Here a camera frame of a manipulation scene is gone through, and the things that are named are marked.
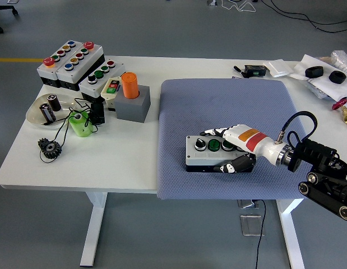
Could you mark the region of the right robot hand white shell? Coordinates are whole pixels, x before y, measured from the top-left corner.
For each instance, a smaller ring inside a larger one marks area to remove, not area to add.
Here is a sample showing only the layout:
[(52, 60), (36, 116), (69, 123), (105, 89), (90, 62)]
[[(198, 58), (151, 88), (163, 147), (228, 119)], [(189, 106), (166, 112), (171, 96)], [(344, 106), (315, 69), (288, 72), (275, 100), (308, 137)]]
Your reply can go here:
[(222, 173), (241, 173), (255, 166), (257, 157), (266, 158), (272, 165), (278, 166), (283, 159), (284, 143), (277, 144), (272, 138), (245, 124), (227, 128), (210, 129), (200, 133), (201, 136), (221, 137), (234, 146), (245, 151), (242, 155), (214, 171)]

